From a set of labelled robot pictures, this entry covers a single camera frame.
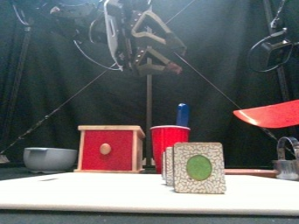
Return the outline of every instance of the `round knob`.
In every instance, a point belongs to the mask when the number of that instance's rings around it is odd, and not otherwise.
[[[109,143],[103,143],[99,147],[99,152],[103,155],[107,155],[111,152],[111,146],[109,145]]]

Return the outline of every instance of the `red plate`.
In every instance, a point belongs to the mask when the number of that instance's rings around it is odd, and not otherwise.
[[[299,100],[236,110],[234,115],[246,123],[262,128],[278,129],[296,126],[299,124]]]

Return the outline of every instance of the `blue object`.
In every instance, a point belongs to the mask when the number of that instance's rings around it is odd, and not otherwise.
[[[177,125],[189,127],[190,121],[190,107],[188,104],[181,103],[178,106]]]

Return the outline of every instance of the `speckled card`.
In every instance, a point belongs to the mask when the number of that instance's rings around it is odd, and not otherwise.
[[[174,146],[174,190],[178,193],[225,193],[225,161],[221,143],[178,143]]]
[[[174,147],[167,147],[165,151],[165,176],[166,176],[166,185],[174,185]]]

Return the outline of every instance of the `gray bowl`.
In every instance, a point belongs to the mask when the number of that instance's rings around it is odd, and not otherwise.
[[[25,148],[23,162],[31,172],[57,173],[71,169],[78,151],[59,148]]]

